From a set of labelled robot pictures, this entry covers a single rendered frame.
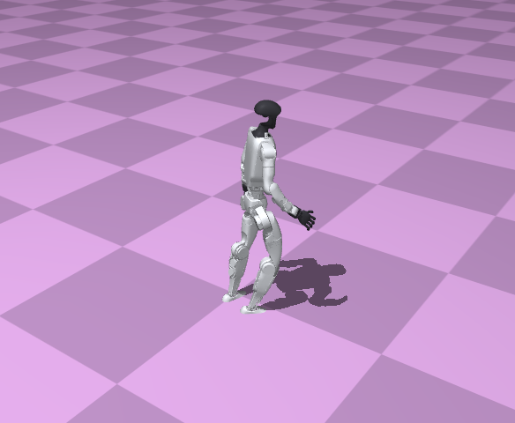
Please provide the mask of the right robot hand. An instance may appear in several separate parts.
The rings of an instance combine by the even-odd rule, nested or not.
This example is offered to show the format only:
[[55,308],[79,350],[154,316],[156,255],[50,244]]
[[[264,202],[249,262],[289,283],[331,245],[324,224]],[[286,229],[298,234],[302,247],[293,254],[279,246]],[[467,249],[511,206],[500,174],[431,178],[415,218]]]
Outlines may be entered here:
[[[294,205],[295,206],[295,205]],[[297,206],[295,206],[297,207]],[[298,207],[297,207],[298,208]],[[311,216],[310,213],[313,213],[313,211],[305,211],[305,210],[301,210],[300,208],[298,208],[299,211],[297,212],[296,216],[294,216],[293,214],[289,213],[288,215],[290,215],[291,217],[295,218],[295,219],[298,219],[299,222],[304,225],[307,230],[309,231],[310,230],[310,227],[312,227],[312,225],[315,224],[315,222],[313,220],[316,220],[315,217]],[[312,218],[312,219],[310,219]],[[310,222],[311,223],[310,223]],[[308,227],[306,224],[308,224],[310,227]],[[312,225],[311,225],[312,224]]]

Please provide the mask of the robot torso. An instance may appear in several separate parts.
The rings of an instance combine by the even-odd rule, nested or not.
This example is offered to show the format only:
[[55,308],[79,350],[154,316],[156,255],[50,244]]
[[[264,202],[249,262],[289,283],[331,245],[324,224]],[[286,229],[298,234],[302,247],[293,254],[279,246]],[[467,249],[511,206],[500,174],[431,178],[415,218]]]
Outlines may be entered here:
[[[263,191],[263,168],[262,160],[260,159],[261,144],[270,143],[275,147],[276,145],[272,135],[269,132],[265,133],[265,137],[254,138],[252,129],[247,136],[245,161],[244,161],[244,178],[248,184],[248,191],[244,193],[244,207],[247,213],[254,217],[256,208],[262,206],[266,211],[267,199]],[[270,137],[268,137],[268,133]]]

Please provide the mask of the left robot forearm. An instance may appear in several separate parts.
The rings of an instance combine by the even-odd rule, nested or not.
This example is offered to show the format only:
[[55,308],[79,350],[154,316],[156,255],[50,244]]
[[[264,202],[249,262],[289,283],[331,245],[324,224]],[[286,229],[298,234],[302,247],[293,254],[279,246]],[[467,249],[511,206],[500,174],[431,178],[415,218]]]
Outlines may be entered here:
[[244,178],[244,164],[242,162],[241,162],[241,170],[242,170],[242,179],[241,179],[242,180],[242,185],[245,184],[246,187],[247,187],[247,190],[248,190],[249,186],[248,186],[248,184],[247,184],[247,182],[245,181],[245,178]]

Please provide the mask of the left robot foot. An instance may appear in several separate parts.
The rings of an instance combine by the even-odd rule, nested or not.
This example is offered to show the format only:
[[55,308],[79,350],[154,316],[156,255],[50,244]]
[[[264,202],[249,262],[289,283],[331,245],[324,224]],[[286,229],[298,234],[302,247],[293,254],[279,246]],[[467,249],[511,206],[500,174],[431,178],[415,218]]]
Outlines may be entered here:
[[[238,293],[238,294],[237,294],[235,297],[230,296],[231,292],[230,292],[230,293],[225,294],[225,295],[222,297],[222,301],[224,301],[224,302],[230,302],[230,301],[233,301],[233,300],[235,300],[235,299],[238,299],[238,298],[240,298],[240,297],[242,297],[242,296],[244,296],[244,295],[246,294],[246,292],[245,292],[245,291],[237,291],[237,293]],[[232,294],[232,295],[233,295],[233,294]]]

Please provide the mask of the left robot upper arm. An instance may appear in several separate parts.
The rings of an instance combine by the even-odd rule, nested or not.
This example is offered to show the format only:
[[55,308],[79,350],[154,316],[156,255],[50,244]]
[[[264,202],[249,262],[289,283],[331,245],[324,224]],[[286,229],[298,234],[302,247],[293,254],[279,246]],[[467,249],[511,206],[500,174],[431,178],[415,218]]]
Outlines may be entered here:
[[[252,130],[252,129],[255,129],[257,127],[250,127],[249,130],[248,130],[248,134],[249,132]],[[246,143],[247,143],[247,140],[246,140]],[[245,161],[245,151],[246,151],[246,143],[245,143],[245,146],[244,146],[244,149],[243,149],[243,154],[242,154],[242,157],[241,157],[241,160],[242,160],[242,163],[244,164],[244,161]]]

